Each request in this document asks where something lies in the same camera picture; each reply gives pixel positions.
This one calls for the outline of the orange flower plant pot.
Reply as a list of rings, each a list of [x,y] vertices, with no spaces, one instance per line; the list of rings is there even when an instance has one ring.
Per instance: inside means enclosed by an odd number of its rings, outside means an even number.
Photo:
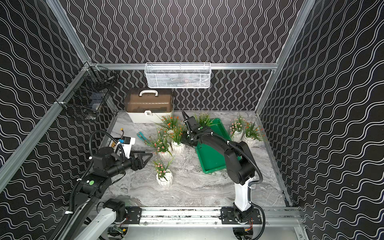
[[[183,126],[177,126],[174,127],[170,133],[172,150],[175,154],[182,154],[185,150],[185,145],[182,143],[183,131]]]
[[[179,117],[170,115],[160,117],[160,122],[157,123],[157,125],[165,129],[167,132],[172,132],[182,126]]]

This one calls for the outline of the orange flower plant back pot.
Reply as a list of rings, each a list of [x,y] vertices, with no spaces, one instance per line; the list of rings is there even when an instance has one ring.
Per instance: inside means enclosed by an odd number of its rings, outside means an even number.
[[[160,117],[160,122],[157,123],[157,125],[165,129],[167,132],[172,132],[182,126],[179,117],[170,115]]]

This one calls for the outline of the green plastic tray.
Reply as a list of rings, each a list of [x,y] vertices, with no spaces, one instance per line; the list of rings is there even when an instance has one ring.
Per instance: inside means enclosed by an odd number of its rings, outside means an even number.
[[[213,119],[211,129],[215,134],[218,134],[227,140],[230,139],[230,136],[220,119]],[[208,145],[201,144],[198,141],[193,141],[193,145],[196,147],[197,155],[205,174],[210,174],[226,168],[225,157],[218,151]]]

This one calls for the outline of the green grass plant white pot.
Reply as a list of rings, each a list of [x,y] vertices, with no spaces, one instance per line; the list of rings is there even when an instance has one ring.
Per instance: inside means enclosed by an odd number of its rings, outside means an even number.
[[[214,125],[213,119],[207,113],[199,113],[196,115],[196,120],[201,127],[210,127]]]

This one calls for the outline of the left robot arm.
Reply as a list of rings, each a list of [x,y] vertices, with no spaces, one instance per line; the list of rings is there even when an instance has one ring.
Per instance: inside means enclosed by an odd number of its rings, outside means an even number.
[[[96,152],[90,152],[91,163],[71,190],[69,206],[51,237],[53,240],[97,240],[112,223],[125,222],[128,217],[125,203],[116,199],[104,202],[95,220],[90,221],[88,217],[106,190],[116,183],[113,177],[124,177],[127,170],[141,170],[153,157],[153,153],[132,151],[134,138],[123,137],[120,140],[105,131],[93,132],[89,147],[92,146],[96,134],[107,136],[116,146],[102,147]]]

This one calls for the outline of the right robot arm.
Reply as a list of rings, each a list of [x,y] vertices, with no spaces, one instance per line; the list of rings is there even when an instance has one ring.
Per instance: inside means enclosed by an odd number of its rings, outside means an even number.
[[[225,160],[227,174],[235,184],[235,201],[232,217],[238,223],[251,220],[254,204],[251,198],[253,184],[263,182],[263,175],[245,142],[234,142],[215,133],[210,127],[202,127],[195,117],[182,111],[187,128],[182,143],[191,147],[208,146]]]

